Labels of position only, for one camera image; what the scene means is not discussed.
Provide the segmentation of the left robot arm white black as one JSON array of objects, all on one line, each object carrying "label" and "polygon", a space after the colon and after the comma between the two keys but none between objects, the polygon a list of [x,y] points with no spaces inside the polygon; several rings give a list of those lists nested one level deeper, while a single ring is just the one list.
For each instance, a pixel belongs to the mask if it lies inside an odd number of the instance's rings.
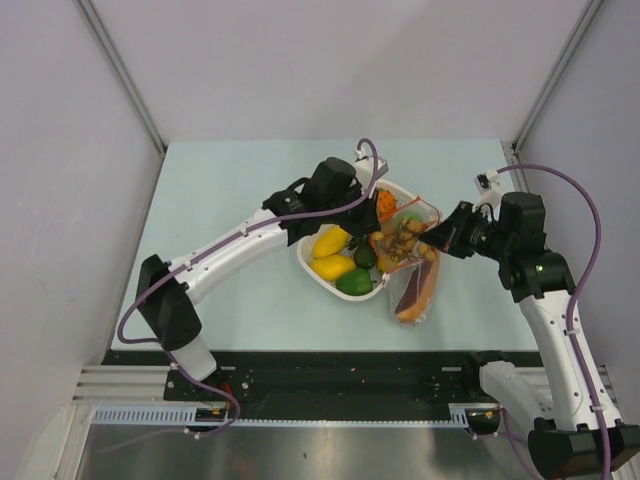
[{"label": "left robot arm white black", "polygon": [[191,393],[207,400],[221,387],[216,360],[201,337],[196,305],[231,275],[323,225],[353,236],[377,230],[375,183],[387,170],[385,160],[371,156],[354,163],[329,157],[311,176],[269,196],[234,231],[171,261],[157,255],[143,261],[136,308],[161,348],[188,374],[185,385]]}]

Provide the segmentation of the brown longan bunch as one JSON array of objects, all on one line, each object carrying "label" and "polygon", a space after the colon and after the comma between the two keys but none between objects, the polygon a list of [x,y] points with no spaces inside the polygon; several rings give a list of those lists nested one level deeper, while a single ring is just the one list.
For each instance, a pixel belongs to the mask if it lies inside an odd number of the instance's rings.
[{"label": "brown longan bunch", "polygon": [[400,222],[399,217],[390,219],[382,224],[379,231],[370,235],[370,243],[377,256],[386,253],[390,257],[392,268],[423,259],[434,260],[435,251],[419,240],[419,236],[432,225],[432,222],[421,223],[416,220]]}]

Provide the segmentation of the clear zip bag red zipper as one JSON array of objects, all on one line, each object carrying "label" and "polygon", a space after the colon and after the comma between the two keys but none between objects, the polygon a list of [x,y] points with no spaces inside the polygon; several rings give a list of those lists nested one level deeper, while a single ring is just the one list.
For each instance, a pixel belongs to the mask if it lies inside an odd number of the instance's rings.
[{"label": "clear zip bag red zipper", "polygon": [[419,197],[377,191],[378,231],[369,236],[377,255],[392,317],[402,325],[425,320],[440,269],[440,254],[420,235],[437,226],[440,211]]}]

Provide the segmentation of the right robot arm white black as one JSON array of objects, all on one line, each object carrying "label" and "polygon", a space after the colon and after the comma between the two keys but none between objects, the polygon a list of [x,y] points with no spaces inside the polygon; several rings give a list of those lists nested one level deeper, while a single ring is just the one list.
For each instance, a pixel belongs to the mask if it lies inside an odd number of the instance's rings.
[{"label": "right robot arm white black", "polygon": [[506,360],[461,376],[473,401],[489,396],[527,435],[530,458],[545,479],[589,474],[607,478],[639,451],[639,428],[625,423],[589,355],[576,308],[577,287],[564,257],[546,246],[540,196],[510,192],[492,219],[460,202],[423,243],[450,256],[474,254],[498,264],[498,276],[534,335],[550,394],[544,396]]}]

